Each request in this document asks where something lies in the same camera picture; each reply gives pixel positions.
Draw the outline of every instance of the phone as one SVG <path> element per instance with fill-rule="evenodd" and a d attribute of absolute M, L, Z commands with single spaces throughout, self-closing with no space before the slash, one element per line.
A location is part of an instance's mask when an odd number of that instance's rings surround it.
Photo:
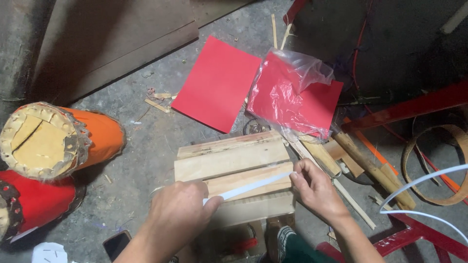
<path fill-rule="evenodd" d="M 118 255 L 120 255 L 128 243 L 130 243 L 131 239 L 132 237 L 128 230 L 124 230 L 102 243 L 111 262 L 117 259 Z"/>

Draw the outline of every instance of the red paper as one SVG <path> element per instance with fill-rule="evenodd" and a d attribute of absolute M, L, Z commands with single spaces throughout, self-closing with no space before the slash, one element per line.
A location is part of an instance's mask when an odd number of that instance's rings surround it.
<path fill-rule="evenodd" d="M 300 76 L 292 65 L 269 52 L 254 83 L 247 110 L 270 123 L 319 136 L 328 133 L 343 83 L 314 83 L 300 95 Z"/>
<path fill-rule="evenodd" d="M 229 133 L 261 62 L 209 36 L 171 107 Z"/>

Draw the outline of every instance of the orange strip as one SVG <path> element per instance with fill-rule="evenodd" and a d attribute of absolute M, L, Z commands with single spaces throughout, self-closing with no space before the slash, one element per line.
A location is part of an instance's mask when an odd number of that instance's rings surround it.
<path fill-rule="evenodd" d="M 345 123 L 348 123 L 350 122 L 351 120 L 348 118 L 348 117 L 345 117 L 344 118 L 344 122 Z M 393 172 L 395 173 L 395 175 L 398 175 L 398 171 L 395 170 L 395 168 L 393 167 L 393 165 L 391 165 L 387 159 L 385 159 L 385 157 L 382 156 L 382 154 L 380 154 L 377 149 L 374 147 L 374 145 L 372 145 L 372 143 L 364 136 L 364 134 L 362 134 L 362 132 L 355 132 L 354 133 L 357 138 L 359 140 L 362 141 L 362 143 L 367 147 L 369 148 L 369 150 L 371 150 L 371 153 L 373 153 L 375 155 L 375 157 L 377 157 L 377 159 L 379 159 L 379 161 L 382 163 L 382 164 L 386 164 L 388 163 L 388 165 L 390 166 L 390 168 L 393 170 Z"/>

